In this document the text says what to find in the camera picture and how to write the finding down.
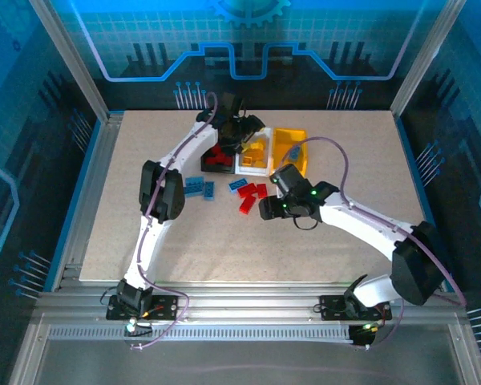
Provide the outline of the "yellow plastic container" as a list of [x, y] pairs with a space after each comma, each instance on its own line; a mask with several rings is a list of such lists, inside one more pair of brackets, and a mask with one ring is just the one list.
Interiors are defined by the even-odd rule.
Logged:
[[[274, 128], [273, 129], [273, 145], [272, 145], [272, 166], [270, 173], [273, 173], [280, 165], [282, 158], [288, 150], [294, 145], [307, 139], [306, 130], [291, 128]], [[283, 164], [294, 164], [302, 176], [306, 176], [308, 167], [308, 144], [299, 144], [301, 146], [301, 154], [297, 162], [292, 162], [289, 156], [285, 158]]]

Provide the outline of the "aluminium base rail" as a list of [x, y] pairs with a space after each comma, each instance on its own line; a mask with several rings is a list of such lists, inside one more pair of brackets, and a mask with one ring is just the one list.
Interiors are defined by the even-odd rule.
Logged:
[[[106, 321], [111, 282], [63, 280], [55, 292], [43, 292], [32, 317], [48, 324], [101, 324]], [[342, 295], [347, 286], [328, 282], [173, 282], [168, 288], [185, 295], [178, 313], [186, 324], [318, 324], [313, 306], [322, 295]], [[406, 325], [443, 325], [467, 321], [466, 311], [442, 293], [424, 306], [391, 301]]]

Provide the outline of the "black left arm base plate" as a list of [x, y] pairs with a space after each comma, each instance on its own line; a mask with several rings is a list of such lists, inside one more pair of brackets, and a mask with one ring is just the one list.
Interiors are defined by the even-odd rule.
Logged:
[[137, 318], [141, 320], [174, 321], [178, 310], [178, 297], [173, 295], [151, 295], [136, 310], [131, 306], [121, 304], [116, 295], [109, 298], [107, 304], [106, 320], [128, 320]]

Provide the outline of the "white plastic container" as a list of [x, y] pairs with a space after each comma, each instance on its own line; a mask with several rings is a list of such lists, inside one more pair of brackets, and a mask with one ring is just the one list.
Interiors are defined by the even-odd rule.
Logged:
[[241, 161], [243, 159], [242, 154], [237, 154], [235, 159], [235, 173], [237, 175], [246, 175], [246, 176], [268, 176], [269, 171], [272, 166], [272, 145], [273, 145], [273, 130], [272, 128], [263, 128], [259, 132], [256, 132], [250, 143], [257, 141], [259, 139], [266, 140], [266, 148], [265, 148], [265, 155], [267, 156], [267, 167], [266, 168], [255, 168], [255, 167], [243, 167], [241, 165]]

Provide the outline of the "black connector box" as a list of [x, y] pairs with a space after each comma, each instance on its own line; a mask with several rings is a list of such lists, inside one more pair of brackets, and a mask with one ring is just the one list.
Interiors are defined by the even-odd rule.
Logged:
[[142, 345], [145, 338], [153, 336], [153, 325], [136, 318], [130, 318], [123, 329], [123, 340], [127, 345]]
[[384, 340], [386, 324], [383, 321], [364, 322], [349, 326], [349, 338], [352, 346], [368, 351]]

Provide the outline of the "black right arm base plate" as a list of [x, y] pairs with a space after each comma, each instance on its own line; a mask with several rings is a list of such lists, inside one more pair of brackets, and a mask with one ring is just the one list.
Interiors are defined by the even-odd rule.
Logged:
[[322, 295], [313, 306], [313, 312], [320, 314], [322, 321], [382, 321], [392, 319], [388, 303], [375, 307], [363, 306], [357, 299], [343, 295]]

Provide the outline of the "aluminium side rail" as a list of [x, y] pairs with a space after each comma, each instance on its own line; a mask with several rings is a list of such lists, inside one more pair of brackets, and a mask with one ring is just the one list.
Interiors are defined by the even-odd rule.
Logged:
[[59, 267], [55, 282], [57, 286], [54, 290], [60, 287], [66, 270], [79, 271], [82, 268], [123, 115], [122, 111], [114, 111], [108, 122], [102, 124], [83, 183], [83, 190], [64, 249], [63, 265]]

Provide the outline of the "black plastic container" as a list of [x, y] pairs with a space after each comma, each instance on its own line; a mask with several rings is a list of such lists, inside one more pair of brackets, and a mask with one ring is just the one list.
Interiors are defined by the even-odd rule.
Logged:
[[233, 158], [233, 165], [232, 167], [224, 167], [220, 164], [216, 166], [207, 166], [205, 164], [205, 159], [208, 158], [206, 156], [208, 149], [200, 158], [200, 169], [202, 172], [215, 172], [215, 173], [227, 173], [227, 174], [233, 174], [235, 172], [235, 159], [236, 159], [236, 153], [233, 151], [232, 147], [227, 145], [227, 144], [221, 144], [220, 141], [218, 140], [213, 146], [219, 146], [221, 148], [221, 154], [216, 156], [218, 160], [220, 160], [223, 157], [226, 156], [231, 156]]

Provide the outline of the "aluminium frame post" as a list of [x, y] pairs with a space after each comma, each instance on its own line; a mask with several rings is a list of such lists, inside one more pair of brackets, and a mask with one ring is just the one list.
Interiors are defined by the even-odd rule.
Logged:
[[28, 1], [97, 119], [102, 124], [107, 123], [110, 117], [107, 105], [55, 8], [49, 0]]
[[467, 0], [446, 0], [401, 87], [398, 89], [394, 101], [390, 105], [390, 111], [395, 119], [399, 118], [404, 112], [466, 2]]

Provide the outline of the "blue table edge strip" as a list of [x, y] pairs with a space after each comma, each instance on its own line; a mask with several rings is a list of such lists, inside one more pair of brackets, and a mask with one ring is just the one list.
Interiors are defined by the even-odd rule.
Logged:
[[76, 181], [75, 188], [71, 197], [71, 201], [67, 209], [67, 214], [65, 216], [63, 227], [61, 229], [61, 233], [59, 235], [59, 239], [55, 248], [54, 256], [51, 261], [51, 266], [49, 268], [49, 271], [44, 283], [44, 287], [42, 289], [43, 292], [51, 292], [57, 286], [57, 284], [55, 283], [57, 273], [59, 271], [59, 267], [63, 265], [64, 249], [70, 235], [70, 230], [71, 230], [72, 222], [75, 217], [77, 204], [79, 203], [79, 198], [83, 190], [83, 183], [87, 176], [89, 164], [91, 162], [91, 158], [95, 150], [96, 141], [99, 138], [101, 127], [102, 127], [102, 123], [98, 120], [95, 123], [93, 132], [91, 134], [90, 143], [88, 144], [87, 150], [85, 151], [85, 154], [84, 154], [83, 163], [79, 171], [79, 176]]
[[418, 172], [418, 166], [415, 163], [414, 153], [412, 151], [410, 141], [407, 137], [406, 130], [400, 118], [395, 119], [395, 124], [398, 130], [399, 138], [402, 142], [402, 148], [405, 153], [406, 161], [408, 163], [410, 175], [414, 183], [415, 191], [417, 194], [418, 202], [422, 210], [422, 214], [426, 221], [430, 222], [432, 225], [436, 225], [429, 201], [426, 196], [426, 191], [422, 184], [422, 179]]

